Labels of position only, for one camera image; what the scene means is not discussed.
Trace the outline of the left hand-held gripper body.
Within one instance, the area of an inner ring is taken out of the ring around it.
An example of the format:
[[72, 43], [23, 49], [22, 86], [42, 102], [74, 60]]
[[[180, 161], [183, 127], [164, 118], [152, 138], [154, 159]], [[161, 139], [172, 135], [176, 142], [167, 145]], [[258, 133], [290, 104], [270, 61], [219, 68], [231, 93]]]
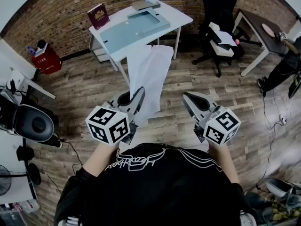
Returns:
[[131, 112], [104, 102], [93, 109], [85, 122], [93, 139], [113, 146], [119, 142], [131, 143], [137, 128], [134, 118]]

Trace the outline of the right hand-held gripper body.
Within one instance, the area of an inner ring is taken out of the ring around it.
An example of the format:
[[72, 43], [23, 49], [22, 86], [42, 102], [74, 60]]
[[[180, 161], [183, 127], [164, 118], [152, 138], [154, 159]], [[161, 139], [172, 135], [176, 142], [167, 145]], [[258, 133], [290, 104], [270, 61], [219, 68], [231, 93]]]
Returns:
[[241, 125], [231, 109], [219, 105], [209, 115], [196, 123], [194, 132], [201, 142], [204, 140], [224, 145], [232, 139]]

